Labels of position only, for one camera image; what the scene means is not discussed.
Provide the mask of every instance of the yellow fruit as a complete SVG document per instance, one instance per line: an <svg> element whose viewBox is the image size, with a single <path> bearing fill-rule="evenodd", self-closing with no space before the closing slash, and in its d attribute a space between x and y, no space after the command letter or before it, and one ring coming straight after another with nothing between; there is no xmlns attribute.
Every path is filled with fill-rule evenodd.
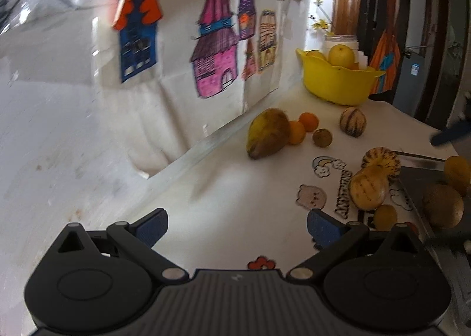
<svg viewBox="0 0 471 336"><path fill-rule="evenodd" d="M309 52L306 53L306 55L307 55L307 57L317 57L317 58L322 58L324 61L327 61L326 56L323 55L318 50L310 50Z"/></svg>
<svg viewBox="0 0 471 336"><path fill-rule="evenodd" d="M471 184L471 169L468 161L462 156L451 156L445 162L445 179L461 196L466 196Z"/></svg>
<svg viewBox="0 0 471 336"><path fill-rule="evenodd" d="M464 205L454 188L434 184L425 189L422 208L430 225L439 229L452 229L463 217Z"/></svg>
<svg viewBox="0 0 471 336"><path fill-rule="evenodd" d="M361 110L349 107L340 116L340 128L349 136L358 138L366 129L366 117Z"/></svg>
<svg viewBox="0 0 471 336"><path fill-rule="evenodd" d="M353 203L363 211L381 206L388 196L388 178L381 166L368 166L355 174L350 181Z"/></svg>
<svg viewBox="0 0 471 336"><path fill-rule="evenodd" d="M290 121L290 145L299 145L306 137L306 130L301 122L297 120Z"/></svg>
<svg viewBox="0 0 471 336"><path fill-rule="evenodd" d="M374 212L373 223L378 231L390 231L397 223L396 209L390 204L379 206Z"/></svg>
<svg viewBox="0 0 471 336"><path fill-rule="evenodd" d="M249 127L247 153L260 159L286 146L290 138L290 123L279 109L270 108L255 117Z"/></svg>
<svg viewBox="0 0 471 336"><path fill-rule="evenodd" d="M401 172L401 162L394 151L387 148L372 148L364 156L361 167L378 165L384 168L389 183L392 184Z"/></svg>
<svg viewBox="0 0 471 336"><path fill-rule="evenodd" d="M327 129L319 129L312 134L312 140L318 148L326 148L332 143L332 134Z"/></svg>
<svg viewBox="0 0 471 336"><path fill-rule="evenodd" d="M330 49L329 62L332 66L350 69L355 64L355 53L346 45L335 45Z"/></svg>
<svg viewBox="0 0 471 336"><path fill-rule="evenodd" d="M304 126L306 132L313 132L319 126L319 118L311 112L304 112L299 117L299 122Z"/></svg>

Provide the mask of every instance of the red flower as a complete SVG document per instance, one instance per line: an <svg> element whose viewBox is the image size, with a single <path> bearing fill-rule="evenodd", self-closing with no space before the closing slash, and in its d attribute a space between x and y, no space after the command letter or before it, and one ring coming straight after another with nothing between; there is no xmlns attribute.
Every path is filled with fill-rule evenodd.
<svg viewBox="0 0 471 336"><path fill-rule="evenodd" d="M276 261L269 260L266 256L259 256L255 261L247 264L248 269L275 269Z"/></svg>

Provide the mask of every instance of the orange roof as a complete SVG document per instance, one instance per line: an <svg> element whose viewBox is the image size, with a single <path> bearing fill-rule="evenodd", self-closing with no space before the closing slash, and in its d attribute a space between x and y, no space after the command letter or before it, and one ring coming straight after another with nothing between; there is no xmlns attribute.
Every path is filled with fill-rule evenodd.
<svg viewBox="0 0 471 336"><path fill-rule="evenodd" d="M114 28L121 30L128 24L127 15L134 8L133 0L125 0L118 20L115 22ZM162 18L162 12L157 0L144 0L139 8L141 13L145 13L142 17L142 23L145 25L153 24Z"/></svg>

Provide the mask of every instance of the yellow plastic bowl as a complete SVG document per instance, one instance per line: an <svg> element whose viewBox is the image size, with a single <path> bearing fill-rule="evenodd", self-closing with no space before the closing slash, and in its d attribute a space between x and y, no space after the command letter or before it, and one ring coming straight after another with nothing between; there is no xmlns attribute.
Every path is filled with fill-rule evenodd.
<svg viewBox="0 0 471 336"><path fill-rule="evenodd" d="M308 57L296 49L304 67L304 85L312 94L338 105L357 106L370 95L374 80L385 72L368 67L367 70L350 70L332 66L318 57Z"/></svg>

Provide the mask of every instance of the ribbed black surface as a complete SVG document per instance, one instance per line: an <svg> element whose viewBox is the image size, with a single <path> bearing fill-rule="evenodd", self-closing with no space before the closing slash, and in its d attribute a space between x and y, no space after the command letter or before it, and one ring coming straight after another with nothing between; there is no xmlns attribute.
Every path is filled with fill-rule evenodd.
<svg viewBox="0 0 471 336"><path fill-rule="evenodd" d="M52 335L49 332L37 336ZM368 336L335 317L316 291L276 271L200 270L189 283L162 289L138 320L115 336ZM432 328L417 336L443 335Z"/></svg>

